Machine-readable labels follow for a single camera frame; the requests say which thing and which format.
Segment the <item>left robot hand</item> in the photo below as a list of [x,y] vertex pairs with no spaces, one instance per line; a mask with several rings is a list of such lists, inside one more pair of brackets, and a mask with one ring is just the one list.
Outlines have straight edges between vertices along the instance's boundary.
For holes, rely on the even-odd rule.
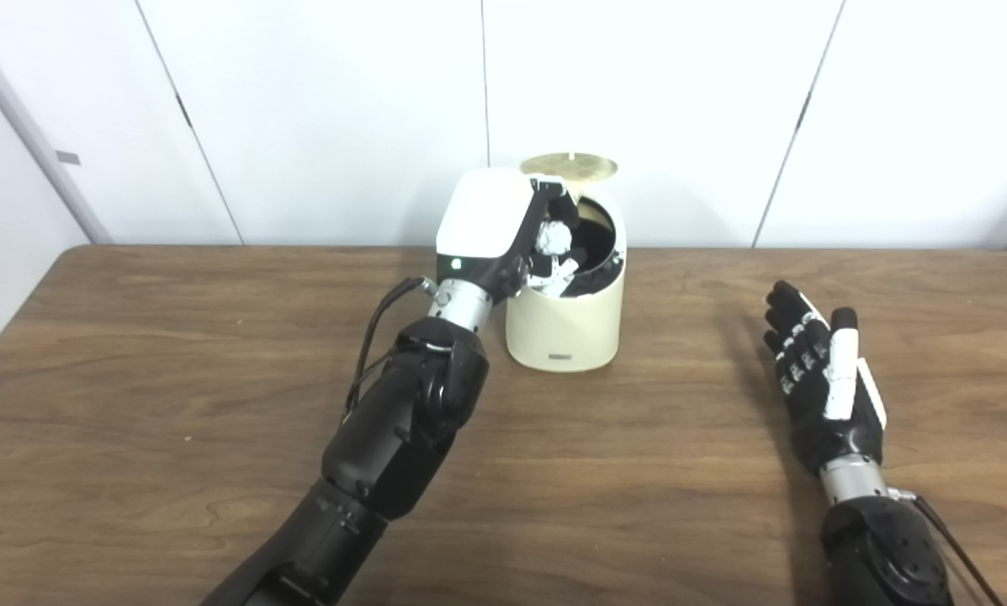
[[466,281],[493,306],[580,271],[579,208],[560,176],[492,167],[459,180],[435,237],[437,280]]

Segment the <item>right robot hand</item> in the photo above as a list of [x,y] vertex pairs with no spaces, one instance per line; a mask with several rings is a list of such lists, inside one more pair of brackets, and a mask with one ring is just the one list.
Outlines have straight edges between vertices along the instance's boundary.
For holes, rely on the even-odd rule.
[[765,345],[792,422],[792,449],[818,475],[849,455],[884,461],[887,412],[861,356],[856,311],[836,308],[830,318],[799,288],[777,281],[766,296]]

